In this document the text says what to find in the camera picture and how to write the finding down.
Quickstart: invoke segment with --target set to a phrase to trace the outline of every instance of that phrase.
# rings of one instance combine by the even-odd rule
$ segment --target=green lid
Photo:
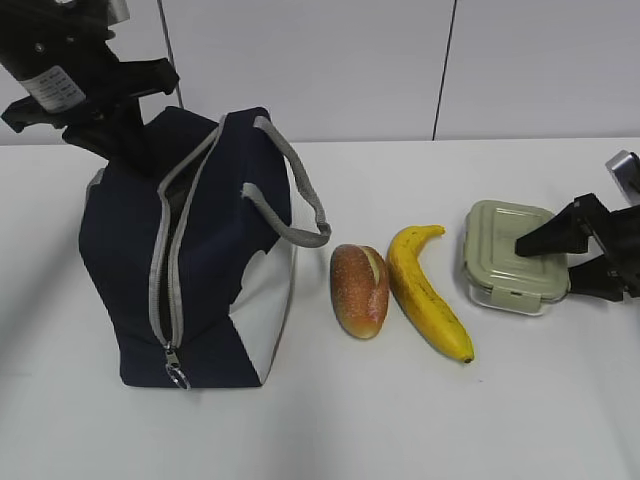
[[[567,256],[523,258],[516,240],[553,218],[547,210],[484,200],[467,217],[465,265],[477,286],[491,290],[497,308],[535,313],[542,303],[561,300],[569,290]]]

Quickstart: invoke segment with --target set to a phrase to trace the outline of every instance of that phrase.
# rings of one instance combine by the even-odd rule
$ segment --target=yellow banana
[[[424,275],[418,256],[427,241],[445,229],[438,225],[408,227],[391,243],[388,254],[391,290],[418,331],[444,355],[464,363],[474,359],[466,330]]]

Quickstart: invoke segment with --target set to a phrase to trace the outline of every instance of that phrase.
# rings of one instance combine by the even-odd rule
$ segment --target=gray zipper
[[[226,116],[222,117],[222,119],[220,120],[220,124],[218,125],[217,129],[218,134],[213,141],[213,145],[211,146],[211,149],[209,150],[206,158],[200,164],[200,167],[198,167],[198,171],[193,178],[193,182],[191,183],[191,188],[189,190],[189,195],[187,196],[184,208],[182,210],[182,213],[180,214],[180,221],[178,222],[178,226],[176,227],[173,241],[171,242],[171,249],[169,250],[169,257],[167,259],[167,261],[169,262],[169,309],[171,310],[173,332],[171,343],[175,346],[175,348],[180,348],[180,346],[182,346],[182,336],[184,334],[182,289],[180,287],[180,270],[178,265],[178,257],[180,254],[180,248],[182,247],[184,232],[187,228],[187,221],[189,220],[189,212],[191,210],[191,204],[193,203],[193,197],[195,196],[196,189],[198,188],[198,183],[200,183],[202,171],[204,170],[204,167],[206,166],[211,153],[218,145],[218,140],[222,136],[222,130],[224,129],[225,120]]]
[[[175,261],[169,255],[169,281],[168,281],[168,295],[169,295],[169,306],[171,311],[171,331],[172,338],[169,340],[165,338],[164,333],[162,332],[162,325],[160,321],[160,290],[161,290],[161,282],[162,282],[162,267],[163,267],[163,259],[164,254],[167,249],[167,241],[169,237],[169,229],[171,225],[171,206],[169,205],[169,200],[166,196],[167,189],[171,185],[171,183],[175,180],[175,178],[184,170],[191,162],[197,159],[212,143],[217,143],[216,140],[218,138],[220,129],[216,128],[213,132],[211,132],[207,138],[193,151],[191,152],[182,162],[180,162],[176,167],[169,172],[169,174],[162,180],[160,185],[158,186],[158,196],[160,197],[160,201],[162,202],[162,216],[160,219],[160,226],[158,228],[158,234],[156,237],[156,243],[153,251],[153,258],[151,261],[151,269],[149,272],[149,322],[151,324],[151,328],[153,330],[154,335],[160,342],[160,344],[165,349],[165,356],[167,359],[166,370],[167,374],[171,378],[171,380],[180,388],[184,390],[189,390],[191,388],[189,381],[182,372],[180,368],[180,361],[176,354],[176,349],[180,347],[182,342],[182,335],[184,332],[184,322],[182,321],[182,315],[178,318],[174,315],[174,312],[177,310],[174,305],[174,295],[173,288],[176,283],[179,286],[179,278],[177,275],[177,252],[179,248],[175,248]],[[195,190],[194,186],[192,186],[189,196],[192,197],[193,190]],[[188,210],[185,205],[185,209],[182,212],[180,217],[180,224],[183,223],[183,219],[185,219],[184,223],[186,226],[186,217],[188,216]],[[184,235],[184,227],[182,235],[180,235],[180,240]],[[174,241],[171,245],[171,252],[174,252],[174,247],[176,245],[176,236],[174,236]]]

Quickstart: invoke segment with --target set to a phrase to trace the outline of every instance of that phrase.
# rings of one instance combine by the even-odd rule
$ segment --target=insulated bag
[[[158,173],[113,163],[87,190],[80,252],[137,387],[264,384],[296,245],[331,228],[299,157],[262,108],[219,124],[169,108],[146,127]],[[287,159],[319,232],[291,227]]]

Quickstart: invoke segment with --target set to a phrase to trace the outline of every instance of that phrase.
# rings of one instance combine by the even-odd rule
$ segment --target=bag handle
[[[253,126],[266,133],[273,144],[289,162],[298,192],[300,192],[302,198],[311,205],[316,213],[315,220],[320,233],[309,232],[307,230],[300,230],[298,228],[287,226],[280,217],[278,217],[278,214],[273,210],[273,208],[271,208],[267,199],[264,198],[260,188],[253,183],[244,184],[242,188],[242,198],[248,198],[251,200],[271,228],[273,228],[276,233],[285,240],[304,248],[323,247],[331,238],[331,225],[327,223],[324,207],[322,206],[320,198],[318,198],[318,194],[311,185],[311,180],[309,180],[309,175],[307,175],[307,172],[304,169],[302,160],[300,160],[300,157],[291,144],[287,142],[268,118],[257,117]]]

